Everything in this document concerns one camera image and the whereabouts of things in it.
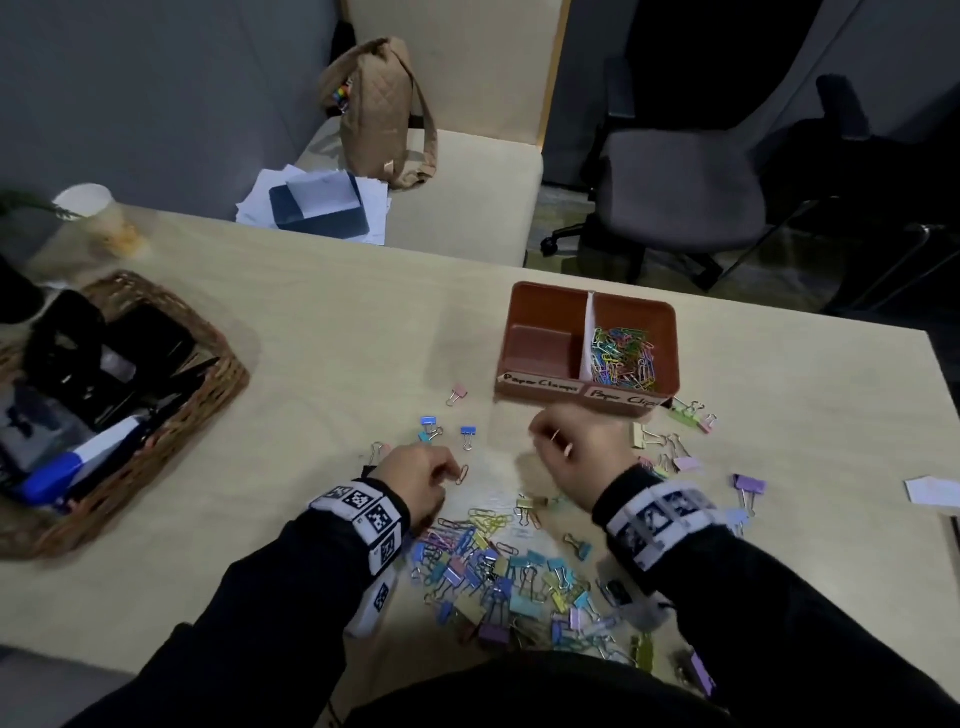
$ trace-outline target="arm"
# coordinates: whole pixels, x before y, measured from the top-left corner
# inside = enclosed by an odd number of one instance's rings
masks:
[[[402,536],[439,507],[440,481],[459,470],[448,449],[412,446],[362,482],[396,509]],[[321,500],[230,566],[196,624],[178,626],[132,682],[70,726],[313,726],[346,666],[344,628],[375,579],[371,552],[383,540],[368,544],[354,522],[317,510]]]
[[[608,531],[612,553],[640,588],[660,591],[674,603],[684,638],[734,717],[769,725],[789,710],[789,722],[798,725],[818,724],[825,716],[855,716],[869,724],[907,715],[918,725],[958,724],[960,706],[936,683],[726,527],[706,525],[653,565],[638,566],[643,560],[636,539],[621,524],[625,513],[637,512],[630,503],[642,505],[638,495],[658,481],[635,464],[619,423],[576,408],[551,410],[531,425],[544,463]],[[568,458],[550,443],[551,431],[572,444]],[[670,487],[669,481],[663,485]]]

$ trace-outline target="black sleeve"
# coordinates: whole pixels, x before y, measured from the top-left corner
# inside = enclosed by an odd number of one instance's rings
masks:
[[[605,528],[656,482],[640,467],[626,471],[597,501],[594,521]],[[745,725],[840,724],[840,717],[960,725],[960,706],[939,685],[727,528],[687,536],[646,572],[609,535],[608,542],[644,592],[674,603],[684,638]]]
[[[406,504],[378,480],[410,527]],[[349,521],[307,510],[227,569],[196,624],[178,626],[127,686],[69,725],[311,728],[346,666],[344,628],[375,577]]]

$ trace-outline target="beige quilted backpack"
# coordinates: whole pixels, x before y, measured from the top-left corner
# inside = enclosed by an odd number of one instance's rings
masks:
[[[348,105],[340,122],[347,169],[396,189],[415,187],[437,174],[437,128],[411,69],[406,43],[382,37],[348,50],[320,77],[324,106],[337,105],[334,94],[347,81]],[[423,164],[404,172],[414,87],[423,108]]]

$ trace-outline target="white paper cup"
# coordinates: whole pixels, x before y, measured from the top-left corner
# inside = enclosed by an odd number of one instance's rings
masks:
[[[102,243],[117,257],[132,257],[144,245],[133,223],[124,218],[123,208],[102,184],[76,184],[63,190],[54,199],[76,217],[67,223],[75,226],[88,239]]]

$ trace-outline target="wicker basket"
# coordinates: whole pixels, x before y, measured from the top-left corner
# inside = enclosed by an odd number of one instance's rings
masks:
[[[69,515],[26,508],[0,497],[0,558],[60,556],[95,539],[109,519],[163,470],[198,429],[247,386],[250,374],[230,350],[224,335],[180,298],[130,271],[92,283],[86,297],[107,321],[138,303],[150,303],[186,327],[197,341],[187,369],[219,356],[193,397],[154,433],[130,462],[98,485]],[[23,344],[0,350],[0,387],[20,375]]]

